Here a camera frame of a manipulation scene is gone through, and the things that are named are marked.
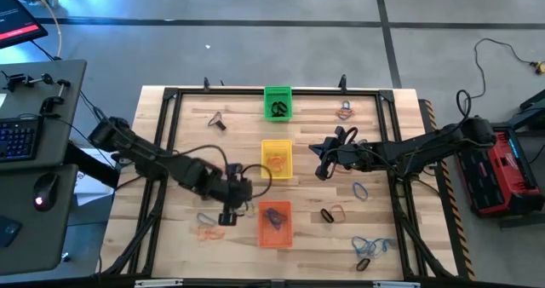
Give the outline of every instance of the black rubber band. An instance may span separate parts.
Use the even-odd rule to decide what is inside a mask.
[[[356,270],[358,270],[359,272],[365,271],[365,269],[367,269],[367,267],[369,266],[370,262],[371,260],[369,258],[362,259],[356,265]]]
[[[322,208],[322,210],[320,211],[320,214],[322,214],[322,217],[324,218],[324,220],[328,223],[333,223],[335,221],[335,219],[333,218],[333,216],[330,214],[329,211],[327,211],[326,209]]]

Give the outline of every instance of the green bin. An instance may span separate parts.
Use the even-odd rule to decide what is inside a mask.
[[[275,102],[282,101],[287,110],[283,117],[274,117],[273,110],[278,112],[278,108],[273,108]],[[269,122],[289,121],[293,116],[291,104],[291,87],[265,87],[265,119]]]

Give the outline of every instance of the orange bin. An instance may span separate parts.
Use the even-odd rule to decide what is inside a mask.
[[[292,245],[291,202],[259,202],[259,246],[262,248],[288,248]]]

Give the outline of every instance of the computer mouse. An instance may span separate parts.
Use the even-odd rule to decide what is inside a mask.
[[[40,176],[34,184],[32,203],[38,211],[47,211],[53,208],[57,200],[59,176],[55,173],[46,173]]]

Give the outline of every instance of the gray desk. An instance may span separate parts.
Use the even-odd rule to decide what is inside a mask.
[[[24,73],[33,78],[47,73],[55,81],[71,82],[71,88],[63,91],[64,103],[53,110],[60,114],[60,119],[71,124],[86,64],[84,60],[61,60],[0,65],[0,70],[8,75]],[[0,87],[5,85],[0,77]],[[37,83],[33,88],[18,85],[14,92],[0,90],[6,94],[0,107],[0,118],[15,118],[22,113],[39,114],[43,100],[57,96],[59,90],[58,85],[44,83]],[[118,183],[118,172],[71,144],[70,133],[70,125],[46,118],[36,158],[0,164],[0,215],[23,225],[14,242],[8,248],[0,249],[0,274],[28,273],[57,266],[78,171],[111,187]],[[38,212],[32,205],[32,189],[38,177],[48,171],[60,174],[58,198],[53,209]]]
[[[57,202],[40,212],[32,204],[32,191],[38,177],[49,171],[60,175]],[[23,225],[12,244],[0,248],[0,274],[49,270],[59,264],[76,174],[75,164],[65,164],[0,175],[0,198],[9,198],[2,199],[0,215]]]
[[[72,86],[63,91],[65,103],[54,107],[53,112],[59,113],[61,119],[69,124],[74,120],[77,98],[82,87],[83,75],[87,62],[85,60],[61,60],[38,63],[19,63],[1,65],[0,70],[8,75],[24,73],[33,78],[40,78],[43,73],[51,75],[53,80],[65,79]],[[0,87],[6,84],[0,77]],[[14,92],[0,90],[6,98],[0,107],[0,118],[15,118],[22,113],[39,114],[44,99],[59,94],[60,86],[38,83],[34,88],[18,85]],[[38,145],[37,156],[33,160],[0,164],[0,171],[42,168],[63,163],[66,154],[66,143],[70,137],[71,127],[52,119],[43,121],[43,135]]]

